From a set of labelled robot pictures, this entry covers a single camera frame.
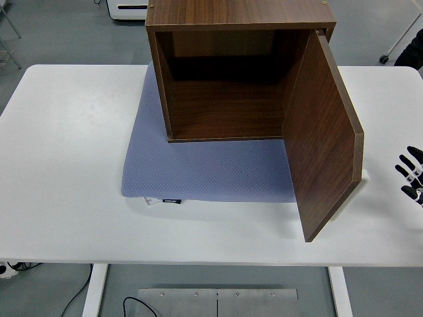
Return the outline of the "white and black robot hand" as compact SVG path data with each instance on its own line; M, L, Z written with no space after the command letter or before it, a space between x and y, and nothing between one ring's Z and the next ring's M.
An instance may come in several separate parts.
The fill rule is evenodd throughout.
M408 146L406 149L408 153L416 159L420 166L416 166L408 157L401 154L399 155L399 159L408 169L396 164L395 170L399 172L408 183L401 187L401 191L422 207L422 150L413 146Z

